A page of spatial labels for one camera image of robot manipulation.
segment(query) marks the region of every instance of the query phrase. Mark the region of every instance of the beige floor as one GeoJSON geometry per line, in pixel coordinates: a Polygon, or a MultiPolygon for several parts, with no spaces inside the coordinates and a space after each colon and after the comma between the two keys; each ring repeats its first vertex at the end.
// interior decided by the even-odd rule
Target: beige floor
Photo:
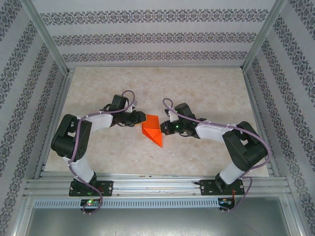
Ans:
{"type": "MultiPolygon", "coordinates": [[[[162,99],[186,102],[197,118],[255,126],[241,69],[77,67],[63,108],[65,114],[84,116],[110,103],[114,94],[131,89],[137,110],[168,119],[162,99]]],[[[114,126],[92,133],[86,152],[96,172],[116,174],[216,175],[230,162],[225,144],[211,140],[163,135],[163,148],[134,128],[114,126]]],[[[51,151],[46,171],[68,171],[51,151]]],[[[268,176],[263,167],[251,176],[268,176]]]]}

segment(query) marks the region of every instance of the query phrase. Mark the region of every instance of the black mounting bracket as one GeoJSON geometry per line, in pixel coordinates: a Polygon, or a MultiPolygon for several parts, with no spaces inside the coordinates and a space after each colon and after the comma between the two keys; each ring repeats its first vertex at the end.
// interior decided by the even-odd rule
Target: black mounting bracket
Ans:
{"type": "MultiPolygon", "coordinates": [[[[94,197],[98,196],[98,193],[86,185],[82,187],[81,182],[73,180],[70,185],[69,196],[70,197],[94,197]]],[[[102,193],[103,197],[111,197],[113,193],[113,181],[96,181],[96,188],[102,193]]]]}
{"type": "Polygon", "coordinates": [[[215,179],[202,179],[199,182],[195,182],[195,184],[200,185],[200,192],[202,196],[223,196],[223,195],[244,195],[244,186],[243,181],[241,179],[238,179],[234,181],[232,184],[228,185],[223,192],[221,192],[216,184],[215,179]]]}

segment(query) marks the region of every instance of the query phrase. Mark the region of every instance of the wallpaper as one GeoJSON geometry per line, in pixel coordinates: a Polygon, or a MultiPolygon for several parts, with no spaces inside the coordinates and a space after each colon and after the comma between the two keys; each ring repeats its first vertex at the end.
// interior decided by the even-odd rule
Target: wallpaper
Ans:
{"type": "Polygon", "coordinates": [[[245,72],[307,235],[315,235],[314,25],[312,1],[287,1],[245,72]]]}
{"type": "Polygon", "coordinates": [[[68,67],[240,66],[275,0],[34,0],[68,67]]]}
{"type": "Polygon", "coordinates": [[[0,236],[37,168],[63,75],[18,0],[0,3],[0,236]]]}

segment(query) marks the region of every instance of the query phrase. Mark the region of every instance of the orange origami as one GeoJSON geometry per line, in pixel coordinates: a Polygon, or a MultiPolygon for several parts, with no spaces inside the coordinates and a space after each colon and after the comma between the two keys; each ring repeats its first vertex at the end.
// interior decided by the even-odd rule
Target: orange origami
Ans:
{"type": "Polygon", "coordinates": [[[162,148],[162,132],[159,126],[158,116],[146,116],[147,120],[142,123],[142,133],[162,148]]]}

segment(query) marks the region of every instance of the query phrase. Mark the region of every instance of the robotic arm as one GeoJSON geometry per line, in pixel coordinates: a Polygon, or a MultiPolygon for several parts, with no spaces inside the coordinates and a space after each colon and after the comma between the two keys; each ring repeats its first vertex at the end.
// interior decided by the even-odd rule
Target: robotic arm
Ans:
{"type": "MultiPolygon", "coordinates": [[[[196,119],[186,103],[179,104],[174,110],[178,114],[196,119]]],[[[268,154],[265,146],[258,139],[247,133],[227,128],[226,126],[218,127],[211,125],[210,121],[203,118],[198,119],[199,121],[203,121],[203,123],[191,121],[177,116],[168,109],[165,109],[165,112],[170,117],[170,120],[160,125],[161,131],[165,135],[179,133],[184,137],[212,139],[225,143],[231,156],[231,162],[216,175],[215,184],[221,192],[268,154]]],[[[236,127],[256,134],[248,122],[242,121],[236,127]]]]}
{"type": "MultiPolygon", "coordinates": [[[[129,105],[129,100],[122,95],[115,95],[111,104],[107,104],[100,111],[112,112],[124,109],[129,105]]],[[[51,148],[58,156],[62,157],[71,169],[76,173],[74,177],[75,185],[81,192],[88,194],[95,194],[95,192],[87,185],[81,182],[81,180],[90,184],[91,186],[98,188],[96,174],[90,168],[85,152],[87,150],[90,133],[101,128],[109,128],[114,125],[134,127],[136,124],[144,122],[146,115],[141,111],[133,110],[136,107],[136,102],[123,112],[102,114],[87,117],[82,121],[79,132],[79,142],[77,152],[73,162],[71,157],[75,148],[76,134],[79,124],[79,117],[73,115],[65,115],[62,119],[54,137],[51,142],[51,148]]]]}

